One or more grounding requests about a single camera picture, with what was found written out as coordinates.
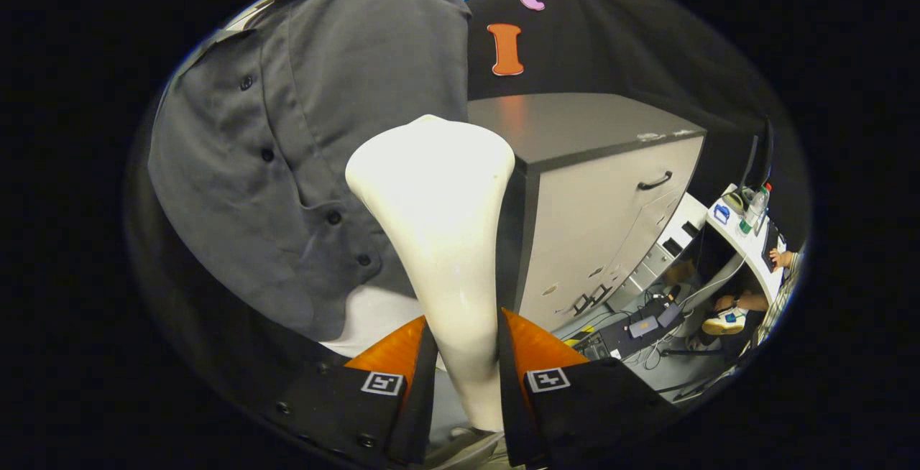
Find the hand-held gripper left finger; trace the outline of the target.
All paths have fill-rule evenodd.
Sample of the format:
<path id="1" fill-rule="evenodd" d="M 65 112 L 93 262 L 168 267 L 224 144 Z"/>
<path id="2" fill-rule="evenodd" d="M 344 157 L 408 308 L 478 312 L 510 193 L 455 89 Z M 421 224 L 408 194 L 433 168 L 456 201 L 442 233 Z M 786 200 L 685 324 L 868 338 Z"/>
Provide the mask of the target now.
<path id="1" fill-rule="evenodd" d="M 437 356 L 420 316 L 343 365 L 307 369 L 267 407 L 267 421 L 351 469 L 420 466 Z"/>

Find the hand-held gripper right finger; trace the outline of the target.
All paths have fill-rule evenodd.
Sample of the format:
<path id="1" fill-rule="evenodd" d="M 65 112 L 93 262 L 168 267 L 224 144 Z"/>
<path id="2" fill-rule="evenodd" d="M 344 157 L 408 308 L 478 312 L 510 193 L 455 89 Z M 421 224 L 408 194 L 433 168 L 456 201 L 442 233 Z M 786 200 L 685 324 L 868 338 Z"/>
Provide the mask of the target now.
<path id="1" fill-rule="evenodd" d="M 528 468 L 609 468 L 680 410 L 618 359 L 590 361 L 506 308 L 497 313 L 508 456 Z"/>

